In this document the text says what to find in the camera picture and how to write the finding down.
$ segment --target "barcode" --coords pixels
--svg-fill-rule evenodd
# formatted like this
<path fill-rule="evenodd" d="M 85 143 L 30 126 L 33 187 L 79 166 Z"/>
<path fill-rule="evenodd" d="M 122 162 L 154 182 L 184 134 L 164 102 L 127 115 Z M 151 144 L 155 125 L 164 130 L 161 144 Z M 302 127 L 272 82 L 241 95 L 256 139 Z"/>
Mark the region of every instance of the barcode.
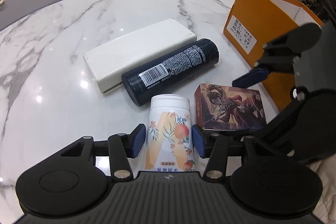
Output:
<path fill-rule="evenodd" d="M 159 81 L 163 77 L 168 76 L 169 73 L 163 64 L 159 64 L 151 69 L 148 69 L 139 74 L 146 87 Z"/>

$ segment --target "marble table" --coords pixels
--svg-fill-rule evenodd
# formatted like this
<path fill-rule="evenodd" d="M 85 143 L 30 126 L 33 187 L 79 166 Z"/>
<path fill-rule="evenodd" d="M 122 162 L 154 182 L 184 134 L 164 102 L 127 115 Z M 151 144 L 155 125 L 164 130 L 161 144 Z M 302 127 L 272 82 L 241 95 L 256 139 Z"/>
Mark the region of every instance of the marble table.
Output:
<path fill-rule="evenodd" d="M 195 122 L 199 83 L 231 85 L 249 66 L 223 35 L 235 0 L 63 0 L 38 10 L 0 32 L 0 222 L 22 215 L 15 194 L 19 175 L 78 138 L 106 140 L 147 124 L 149 104 L 137 107 L 123 87 L 102 95 L 82 58 L 125 33 L 174 18 L 198 38 L 211 39 L 219 63 L 169 90 L 186 96 Z M 278 113 L 262 85 L 266 118 Z M 206 161 L 199 160 L 202 172 Z M 106 159 L 97 166 L 108 172 Z M 237 168 L 237 161 L 231 166 Z"/>

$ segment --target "small brown box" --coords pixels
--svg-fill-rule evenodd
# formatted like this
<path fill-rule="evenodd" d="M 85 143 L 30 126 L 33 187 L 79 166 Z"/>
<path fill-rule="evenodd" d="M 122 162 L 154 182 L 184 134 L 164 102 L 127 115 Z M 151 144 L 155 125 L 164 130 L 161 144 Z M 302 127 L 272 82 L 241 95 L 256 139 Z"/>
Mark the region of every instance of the small brown box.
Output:
<path fill-rule="evenodd" d="M 266 124 L 257 90 L 200 84 L 195 102 L 196 123 L 203 130 L 258 130 Z"/>

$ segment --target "beige fabric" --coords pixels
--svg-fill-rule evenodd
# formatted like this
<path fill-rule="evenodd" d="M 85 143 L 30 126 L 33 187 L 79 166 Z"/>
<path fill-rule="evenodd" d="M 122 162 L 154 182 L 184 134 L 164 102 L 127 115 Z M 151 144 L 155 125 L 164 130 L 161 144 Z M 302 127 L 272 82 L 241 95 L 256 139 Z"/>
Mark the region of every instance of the beige fabric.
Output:
<path fill-rule="evenodd" d="M 309 166 L 322 180 L 322 196 L 314 215 L 327 224 L 336 224 L 336 155 Z"/>

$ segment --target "black circular cover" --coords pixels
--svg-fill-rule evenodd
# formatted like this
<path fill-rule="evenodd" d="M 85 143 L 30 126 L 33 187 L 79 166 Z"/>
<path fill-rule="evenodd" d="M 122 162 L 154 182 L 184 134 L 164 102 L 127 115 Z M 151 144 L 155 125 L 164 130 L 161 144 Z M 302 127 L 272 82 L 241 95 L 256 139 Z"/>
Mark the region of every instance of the black circular cover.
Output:
<path fill-rule="evenodd" d="M 27 212 L 40 216 L 68 216 L 97 203 L 107 190 L 104 173 L 76 157 L 43 161 L 24 172 L 16 195 Z"/>
<path fill-rule="evenodd" d="M 311 213 L 322 194 L 318 175 L 285 156 L 258 157 L 238 168 L 230 185 L 245 206 L 275 217 Z"/>

